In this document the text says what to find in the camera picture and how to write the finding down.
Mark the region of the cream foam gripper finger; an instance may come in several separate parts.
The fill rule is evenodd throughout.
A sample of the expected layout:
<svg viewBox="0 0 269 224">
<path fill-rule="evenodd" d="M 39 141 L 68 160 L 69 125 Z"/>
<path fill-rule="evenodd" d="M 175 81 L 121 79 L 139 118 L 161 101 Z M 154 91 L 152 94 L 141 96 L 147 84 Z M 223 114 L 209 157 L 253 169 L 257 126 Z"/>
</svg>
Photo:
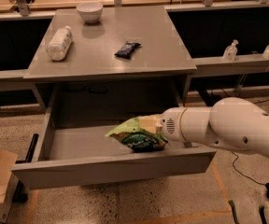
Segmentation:
<svg viewBox="0 0 269 224">
<path fill-rule="evenodd" d="M 162 130 L 159 115 L 141 116 L 138 118 L 139 127 L 149 133 L 159 133 Z"/>
</svg>

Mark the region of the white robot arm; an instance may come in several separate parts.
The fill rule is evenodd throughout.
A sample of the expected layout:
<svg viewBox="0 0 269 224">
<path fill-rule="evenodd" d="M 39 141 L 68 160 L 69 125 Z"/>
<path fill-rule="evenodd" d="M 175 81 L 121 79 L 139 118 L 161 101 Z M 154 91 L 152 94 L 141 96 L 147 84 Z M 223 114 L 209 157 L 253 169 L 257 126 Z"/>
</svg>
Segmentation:
<svg viewBox="0 0 269 224">
<path fill-rule="evenodd" d="M 169 141 L 200 143 L 269 159 L 269 114 L 244 99 L 225 98 L 211 107 L 174 107 L 138 120 L 140 128 L 160 133 Z"/>
</svg>

